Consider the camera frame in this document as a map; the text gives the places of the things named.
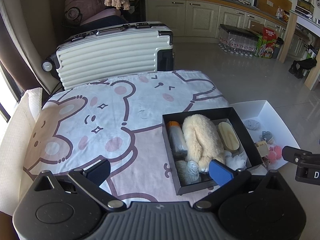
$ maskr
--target bed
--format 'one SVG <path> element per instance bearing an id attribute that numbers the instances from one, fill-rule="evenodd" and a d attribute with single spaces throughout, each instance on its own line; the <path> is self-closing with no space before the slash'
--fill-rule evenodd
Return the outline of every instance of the bed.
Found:
<path id="1" fill-rule="evenodd" d="M 131 201 L 193 204 L 213 188 L 176 195 L 162 115 L 218 107 L 228 107 L 227 100 L 199 71 L 115 77 L 55 94 L 31 133 L 20 191 L 42 170 L 65 175 L 107 158 L 111 174 L 100 187 L 127 205 Z"/>

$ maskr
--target tiled floor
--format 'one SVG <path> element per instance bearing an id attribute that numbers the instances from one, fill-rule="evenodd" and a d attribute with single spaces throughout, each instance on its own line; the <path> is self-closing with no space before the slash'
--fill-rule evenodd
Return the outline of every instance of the tiled floor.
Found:
<path id="1" fill-rule="evenodd" d="M 320 153 L 320 85 L 310 91 L 304 79 L 291 75 L 292 59 L 281 64 L 275 59 L 250 58 L 224 52 L 210 43 L 177 43 L 174 51 L 175 69 L 201 70 L 229 103 L 267 100 L 300 148 Z M 320 186 L 295 181 L 294 164 L 279 170 L 307 215 L 300 240 L 320 239 Z"/>

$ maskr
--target kitchen cabinet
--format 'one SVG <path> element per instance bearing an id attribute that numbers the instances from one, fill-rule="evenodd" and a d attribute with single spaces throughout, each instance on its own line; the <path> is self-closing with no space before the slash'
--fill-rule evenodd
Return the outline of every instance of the kitchen cabinet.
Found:
<path id="1" fill-rule="evenodd" d="M 146 20 L 160 21 L 172 31 L 180 42 L 218 42 L 220 24 L 247 28 L 252 21 L 279 32 L 284 39 L 285 27 L 246 12 L 214 2 L 197 0 L 145 0 Z M 296 59 L 304 54 L 303 45 L 309 41 L 295 34 L 288 54 Z"/>
<path id="2" fill-rule="evenodd" d="M 284 27 L 281 27 L 281 28 L 280 28 L 279 37 L 280 37 L 281 39 L 283 39 L 283 40 L 284 40 L 285 30 L 286 30 L 286 28 L 284 28 Z"/>
<path id="3" fill-rule="evenodd" d="M 174 37 L 184 36 L 186 1 L 148 0 L 146 20 L 164 23 L 173 31 Z"/>
<path id="4" fill-rule="evenodd" d="M 266 19 L 259 17 L 257 15 L 251 14 L 251 13 L 245 13 L 243 28 L 249 28 L 252 21 L 258 22 L 258 23 L 261 23 L 264 25 Z"/>
<path id="5" fill-rule="evenodd" d="M 297 57 L 303 57 L 304 53 L 306 52 L 306 48 L 304 47 L 305 44 L 308 45 L 308 42 L 305 39 L 302 39 L 300 43 L 300 48 L 297 51 Z"/>
<path id="6" fill-rule="evenodd" d="M 278 25 L 278 24 L 275 24 L 274 22 L 266 20 L 264 26 L 269 28 L 269 29 L 271 29 L 271 30 L 275 30 L 276 32 L 280 33 L 281 26 Z"/>
<path id="7" fill-rule="evenodd" d="M 214 38 L 219 5 L 187 0 L 185 36 Z"/>
<path id="8" fill-rule="evenodd" d="M 215 37 L 219 37 L 220 24 L 242 28 L 244 24 L 245 14 L 246 12 L 244 11 L 220 5 L 217 31 Z"/>
<path id="9" fill-rule="evenodd" d="M 294 57 L 297 56 L 300 50 L 301 42 L 302 42 L 302 38 L 300 38 L 297 34 L 293 35 L 288 54 Z"/>

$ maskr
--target window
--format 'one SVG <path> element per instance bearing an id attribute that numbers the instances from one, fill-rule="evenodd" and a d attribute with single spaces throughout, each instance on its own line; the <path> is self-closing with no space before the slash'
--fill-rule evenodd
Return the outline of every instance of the window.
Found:
<path id="1" fill-rule="evenodd" d="M 0 63 L 0 134 L 4 132 L 7 122 L 13 115 L 21 99 L 21 90 L 13 78 Z"/>

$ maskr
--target white box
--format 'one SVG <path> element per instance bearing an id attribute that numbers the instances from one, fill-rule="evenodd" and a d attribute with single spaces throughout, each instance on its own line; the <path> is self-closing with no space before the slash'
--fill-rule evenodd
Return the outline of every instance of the white box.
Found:
<path id="1" fill-rule="evenodd" d="M 260 141 L 259 136 L 262 131 L 270 131 L 275 140 L 274 144 L 268 145 L 268 148 L 279 145 L 281 148 L 284 146 L 291 146 L 300 149 L 293 135 L 282 121 L 277 112 L 266 100 L 248 101 L 231 104 L 235 109 L 242 122 L 248 119 L 253 119 L 260 122 L 258 130 L 248 130 L 254 142 Z M 276 170 L 285 165 L 287 161 L 283 158 L 276 160 L 275 163 L 269 164 L 268 170 Z"/>

